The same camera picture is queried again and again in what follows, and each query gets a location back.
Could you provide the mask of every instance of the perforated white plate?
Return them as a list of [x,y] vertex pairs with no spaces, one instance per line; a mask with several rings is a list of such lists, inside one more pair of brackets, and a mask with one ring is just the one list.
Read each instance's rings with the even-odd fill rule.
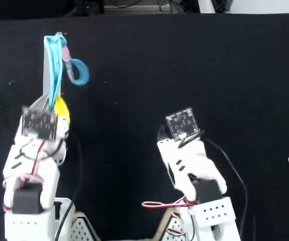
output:
[[83,218],[77,218],[71,229],[71,241],[95,241]]

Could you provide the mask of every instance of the blue string loop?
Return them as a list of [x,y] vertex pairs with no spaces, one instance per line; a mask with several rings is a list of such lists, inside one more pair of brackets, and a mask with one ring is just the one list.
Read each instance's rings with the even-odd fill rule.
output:
[[[85,85],[89,81],[89,70],[87,66],[78,59],[71,59],[67,49],[67,40],[61,32],[56,33],[54,36],[44,37],[44,46],[48,54],[49,73],[50,73],[50,93],[49,93],[49,112],[54,111],[54,104],[57,92],[60,87],[63,74],[63,60],[62,51],[64,49],[68,52],[69,59],[65,60],[66,72],[75,85]],[[73,73],[73,65],[79,71],[79,78],[75,80]]]

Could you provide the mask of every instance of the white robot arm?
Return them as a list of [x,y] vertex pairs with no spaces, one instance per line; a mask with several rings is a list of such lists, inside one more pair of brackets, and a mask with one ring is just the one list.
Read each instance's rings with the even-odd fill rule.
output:
[[[194,203],[176,208],[186,240],[240,241],[231,200],[222,196],[227,191],[226,181],[207,158],[191,108],[167,116],[167,121],[171,133],[161,127],[157,146],[175,189],[184,194],[187,204]],[[188,123],[194,124],[190,125],[195,132],[191,137],[185,133]]]
[[[43,110],[47,97],[42,96],[31,109]],[[58,166],[66,157],[68,120],[58,117],[53,140],[22,135],[22,125],[23,116],[3,170],[5,238],[54,241],[61,218],[70,205],[68,198],[55,198],[60,175]],[[56,202],[60,204],[58,208],[54,205]],[[73,205],[62,227],[60,241],[70,241],[74,213]]]

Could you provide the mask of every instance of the black table surface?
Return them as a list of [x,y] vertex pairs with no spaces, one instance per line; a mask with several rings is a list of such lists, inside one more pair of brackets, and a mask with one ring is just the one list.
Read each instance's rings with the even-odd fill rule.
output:
[[[179,197],[156,147],[164,116],[192,106],[198,125],[231,157],[248,186],[244,240],[289,240],[289,15],[118,16],[0,22],[0,240],[2,169],[21,107],[42,93],[43,36],[66,33],[91,72],[62,92],[84,157],[83,211],[104,239],[152,237],[164,210],[146,200]],[[71,197],[73,139],[58,196]],[[237,222],[243,189],[224,157],[207,154],[227,180]]]

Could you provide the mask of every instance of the wire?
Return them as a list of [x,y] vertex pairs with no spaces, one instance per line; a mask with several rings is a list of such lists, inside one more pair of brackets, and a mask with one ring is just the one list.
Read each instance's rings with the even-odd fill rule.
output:
[[244,210],[243,210],[243,214],[241,217],[241,221],[240,221],[240,225],[239,225],[239,235],[240,238],[242,238],[243,236],[243,231],[244,231],[244,225],[245,225],[245,219],[246,219],[246,214],[247,214],[247,206],[248,206],[248,190],[247,187],[243,181],[243,179],[241,178],[241,176],[239,175],[239,173],[237,172],[236,168],[234,167],[233,163],[230,161],[229,157],[227,156],[227,154],[225,153],[225,151],[218,146],[216,143],[214,143],[213,141],[211,141],[208,138],[205,138],[206,141],[208,141],[214,148],[218,149],[218,151],[222,152],[222,154],[225,156],[225,158],[227,159],[230,167],[234,170],[236,176],[238,177],[241,185],[243,186],[244,189],[244,193],[245,193],[245,206],[244,206]]
[[138,4],[138,3],[139,3],[140,1],[142,1],[142,0],[137,0],[137,1],[135,1],[134,3],[132,3],[132,4],[130,4],[130,5],[126,5],[126,6],[119,6],[119,5],[115,4],[115,3],[113,3],[112,0],[108,0],[108,1],[110,2],[110,4],[112,4],[113,6],[115,6],[115,7],[117,7],[117,8],[126,9],[126,8],[128,8],[128,7],[131,7],[131,6],[134,6],[134,5]]
[[253,241],[256,241],[256,218],[255,215],[252,215],[253,217]]
[[74,202],[76,201],[78,193],[79,193],[79,191],[81,189],[81,186],[82,186],[82,175],[83,175],[82,151],[81,151],[80,142],[79,142],[79,139],[78,139],[77,135],[75,133],[73,133],[73,132],[72,132],[72,135],[75,138],[75,143],[77,145],[77,150],[78,150],[78,155],[79,155],[79,179],[78,179],[77,188],[76,188],[75,193],[74,193],[74,195],[72,197],[72,200],[71,200],[71,202],[70,202],[70,204],[69,204],[69,206],[68,206],[68,208],[67,208],[67,210],[66,210],[66,212],[65,212],[65,214],[64,214],[64,216],[63,216],[63,218],[62,218],[62,220],[61,220],[61,222],[60,222],[60,224],[58,226],[58,230],[57,230],[57,234],[56,234],[56,237],[55,237],[55,241],[58,241],[58,239],[59,239],[59,235],[60,235],[60,232],[61,232],[61,230],[62,230],[62,228],[64,226],[65,220],[66,220],[66,218],[67,218],[67,216],[69,214],[69,211],[71,210]]
[[158,208],[168,208],[168,207],[190,207],[193,205],[196,205],[197,202],[188,202],[186,197],[183,196],[177,201],[173,203],[162,203],[162,202],[151,202],[151,201],[145,201],[142,202],[142,207],[149,208],[149,209],[158,209]]
[[[67,47],[67,40],[61,32],[54,36],[44,37],[44,46],[48,55],[49,64],[49,112],[54,111],[56,95],[58,93],[63,74],[63,61],[65,60],[66,72],[71,82],[76,85],[84,85],[89,81],[89,70],[87,66],[78,59],[71,59]],[[79,79],[74,79],[73,68],[75,65],[79,71]]]
[[195,223],[194,223],[194,218],[192,217],[192,215],[190,214],[190,218],[191,218],[191,222],[192,222],[192,228],[194,230],[194,233],[192,234],[192,238],[190,239],[190,241],[194,240],[195,235],[196,235],[196,230],[195,230]]
[[[19,158],[19,157],[21,157],[21,156],[24,156],[24,157],[26,157],[26,158],[29,159],[29,160],[33,160],[33,161],[36,160],[36,159],[34,159],[34,158],[31,158],[31,157],[26,156],[26,154],[22,151],[22,149],[23,149],[25,146],[29,145],[31,142],[32,142],[32,141],[28,142],[27,144],[24,144],[24,145],[19,149],[19,155],[16,156],[15,159],[17,159],[17,158]],[[51,154],[47,153],[47,156],[46,156],[46,157],[37,159],[37,161],[44,161],[44,160],[46,160],[46,159],[49,158],[49,157],[55,156],[55,155],[59,152],[59,150],[60,150],[63,142],[64,142],[64,139],[60,139],[55,151],[53,151]]]
[[191,137],[189,139],[183,138],[182,141],[180,142],[178,148],[180,149],[180,148],[184,147],[186,144],[188,144],[188,143],[192,142],[193,140],[201,137],[204,133],[205,133],[204,130],[199,130],[199,132],[196,135],[194,135],[193,137]]
[[178,230],[175,230],[175,229],[172,229],[172,228],[167,228],[166,232],[168,234],[172,235],[172,236],[175,236],[175,237],[179,237],[179,236],[185,235],[184,232],[181,232],[181,231],[178,231]]
[[53,112],[54,110],[56,95],[62,80],[62,45],[66,45],[66,43],[67,41],[63,37],[62,33],[57,33],[55,36],[44,37],[44,46],[48,55],[50,73],[49,112]]
[[162,1],[162,3],[160,4],[159,3],[159,0],[156,0],[156,3],[157,3],[157,5],[158,5],[158,7],[159,7],[159,12],[162,12],[162,6],[163,6],[163,4],[166,2],[166,0],[163,0]]
[[44,146],[45,143],[46,143],[46,141],[43,140],[42,144],[41,144],[40,147],[38,148],[37,155],[36,155],[36,158],[35,158],[35,161],[34,161],[34,165],[33,165],[32,175],[35,175],[36,172],[37,172],[37,163],[38,163],[37,158],[38,158],[38,155],[39,155],[40,151],[42,150],[42,148],[43,148],[43,146]]
[[41,183],[41,184],[43,184],[43,182],[44,182],[44,179],[41,178],[41,177],[38,176],[38,175],[32,175],[32,174],[30,174],[30,173],[14,174],[14,175],[10,175],[10,176],[6,177],[6,178],[3,180],[3,187],[4,187],[4,188],[6,187],[7,180],[8,180],[9,178],[12,178],[12,177],[20,178],[22,182],[23,182],[24,180],[26,180],[26,179],[28,179],[29,181],[35,181],[35,182]]

